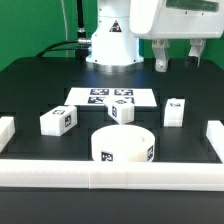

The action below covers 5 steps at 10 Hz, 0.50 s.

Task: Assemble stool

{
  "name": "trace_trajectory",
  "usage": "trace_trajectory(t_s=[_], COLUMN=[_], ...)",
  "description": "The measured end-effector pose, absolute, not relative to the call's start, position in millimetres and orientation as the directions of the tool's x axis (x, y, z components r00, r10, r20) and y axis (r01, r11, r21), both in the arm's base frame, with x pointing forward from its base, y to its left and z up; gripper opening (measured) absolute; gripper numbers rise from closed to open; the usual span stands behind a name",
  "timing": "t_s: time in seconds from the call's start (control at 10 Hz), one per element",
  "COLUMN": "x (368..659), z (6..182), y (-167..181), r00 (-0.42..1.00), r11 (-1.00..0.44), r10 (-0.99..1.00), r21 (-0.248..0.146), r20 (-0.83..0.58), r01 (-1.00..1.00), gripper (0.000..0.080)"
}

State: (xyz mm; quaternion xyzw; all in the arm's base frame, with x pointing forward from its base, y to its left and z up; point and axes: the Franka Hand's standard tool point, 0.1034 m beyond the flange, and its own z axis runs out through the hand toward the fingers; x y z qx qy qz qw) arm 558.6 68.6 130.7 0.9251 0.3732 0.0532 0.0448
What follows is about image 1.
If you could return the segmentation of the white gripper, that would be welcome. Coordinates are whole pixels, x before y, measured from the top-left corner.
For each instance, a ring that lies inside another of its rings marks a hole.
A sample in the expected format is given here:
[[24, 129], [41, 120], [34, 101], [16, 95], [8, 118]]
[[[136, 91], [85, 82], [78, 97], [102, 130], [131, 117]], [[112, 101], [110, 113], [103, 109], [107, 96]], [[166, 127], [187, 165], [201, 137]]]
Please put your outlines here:
[[205, 39], [224, 32], [224, 0], [131, 0], [130, 29], [141, 39], [154, 39], [155, 70], [168, 69], [169, 41], [191, 39], [185, 60], [187, 68], [198, 68]]

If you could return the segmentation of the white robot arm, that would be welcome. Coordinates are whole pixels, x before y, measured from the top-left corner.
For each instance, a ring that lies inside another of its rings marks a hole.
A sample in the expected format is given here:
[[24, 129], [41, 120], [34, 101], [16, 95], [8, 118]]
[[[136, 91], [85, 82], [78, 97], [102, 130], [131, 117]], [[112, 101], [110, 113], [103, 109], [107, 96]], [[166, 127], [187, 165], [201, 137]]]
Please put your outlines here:
[[87, 63], [106, 72], [141, 64], [141, 39], [152, 42], [158, 72], [168, 69], [169, 42], [188, 39], [185, 66], [196, 68], [206, 41], [224, 33], [224, 0], [97, 0], [97, 9]]

